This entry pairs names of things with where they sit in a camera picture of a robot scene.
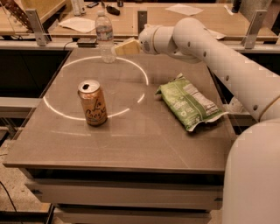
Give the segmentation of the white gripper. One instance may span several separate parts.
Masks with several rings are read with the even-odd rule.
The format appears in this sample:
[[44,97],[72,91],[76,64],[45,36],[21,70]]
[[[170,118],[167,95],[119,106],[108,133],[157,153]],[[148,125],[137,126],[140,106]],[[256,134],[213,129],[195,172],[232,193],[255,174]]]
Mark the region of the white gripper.
[[146,24],[138,35],[139,43],[135,38],[127,38],[115,46],[115,54],[117,56],[139,54],[142,48],[145,53],[156,55],[154,36],[158,28],[159,25]]

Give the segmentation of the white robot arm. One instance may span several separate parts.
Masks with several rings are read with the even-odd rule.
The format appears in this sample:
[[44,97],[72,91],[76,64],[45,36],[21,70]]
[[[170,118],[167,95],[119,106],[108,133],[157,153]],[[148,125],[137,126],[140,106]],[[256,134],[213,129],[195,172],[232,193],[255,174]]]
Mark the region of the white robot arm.
[[147,24],[138,39],[113,48],[117,55],[139,51],[204,61],[257,120],[228,154],[222,224],[280,224],[280,76],[220,43],[193,17]]

